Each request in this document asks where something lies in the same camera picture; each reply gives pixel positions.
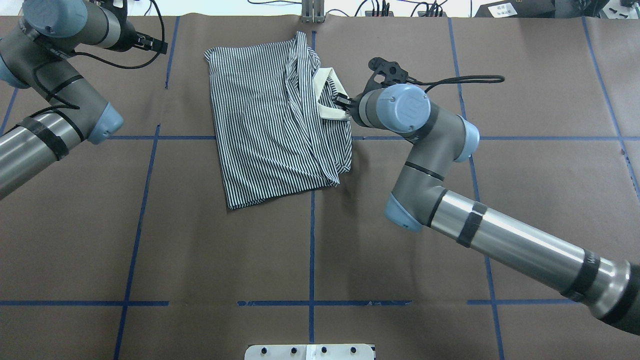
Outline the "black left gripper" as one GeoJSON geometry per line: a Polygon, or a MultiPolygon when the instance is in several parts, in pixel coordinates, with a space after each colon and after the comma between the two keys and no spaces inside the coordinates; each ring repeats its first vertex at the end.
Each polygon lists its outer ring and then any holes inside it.
{"type": "Polygon", "coordinates": [[[151,35],[137,32],[129,20],[119,21],[119,29],[118,52],[126,52],[134,48],[135,45],[140,50],[153,51],[162,55],[167,54],[169,44],[164,39],[153,38],[151,35]]]}

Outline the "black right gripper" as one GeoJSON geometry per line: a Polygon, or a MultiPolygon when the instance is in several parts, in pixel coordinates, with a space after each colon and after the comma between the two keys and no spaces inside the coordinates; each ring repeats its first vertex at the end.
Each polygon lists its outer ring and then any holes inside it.
{"type": "Polygon", "coordinates": [[[336,94],[333,98],[333,104],[341,110],[347,110],[352,120],[359,126],[366,126],[366,112],[361,111],[362,100],[364,95],[357,95],[350,98],[346,94],[336,94]]]}

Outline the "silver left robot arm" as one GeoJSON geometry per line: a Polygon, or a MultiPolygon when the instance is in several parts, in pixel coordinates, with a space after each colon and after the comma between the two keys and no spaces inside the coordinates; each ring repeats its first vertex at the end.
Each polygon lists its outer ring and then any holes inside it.
{"type": "Polygon", "coordinates": [[[112,0],[25,0],[17,26],[1,39],[1,80],[34,89],[47,103],[1,137],[1,197],[6,198],[84,141],[98,145],[118,132],[124,119],[71,64],[98,55],[83,44],[119,53],[130,49],[167,54],[166,27],[154,38],[128,20],[128,3],[112,0]]]}

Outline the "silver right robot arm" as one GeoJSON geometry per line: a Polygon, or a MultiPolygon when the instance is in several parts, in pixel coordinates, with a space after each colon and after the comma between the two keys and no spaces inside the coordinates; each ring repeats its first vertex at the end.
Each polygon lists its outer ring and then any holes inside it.
{"type": "Polygon", "coordinates": [[[638,335],[639,265],[608,260],[444,186],[480,143],[478,128],[413,84],[371,89],[334,103],[360,126],[393,132],[412,148],[384,214],[410,230],[430,228],[588,307],[599,321],[638,335]]]}

